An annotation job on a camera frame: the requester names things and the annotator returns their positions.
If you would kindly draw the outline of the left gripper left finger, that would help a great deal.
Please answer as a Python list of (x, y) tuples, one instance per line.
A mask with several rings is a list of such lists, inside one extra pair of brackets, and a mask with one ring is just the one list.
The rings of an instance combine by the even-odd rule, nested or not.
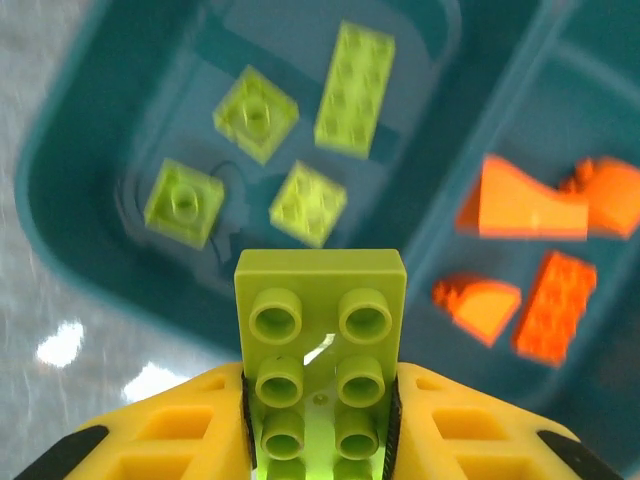
[(248, 479), (242, 367), (226, 364), (96, 417), (19, 473), (21, 479)]

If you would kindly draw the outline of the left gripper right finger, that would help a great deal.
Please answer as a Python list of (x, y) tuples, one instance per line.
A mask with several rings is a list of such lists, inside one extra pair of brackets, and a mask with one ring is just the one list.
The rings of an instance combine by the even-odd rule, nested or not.
[(392, 479), (617, 479), (563, 425), (418, 365), (397, 370)]

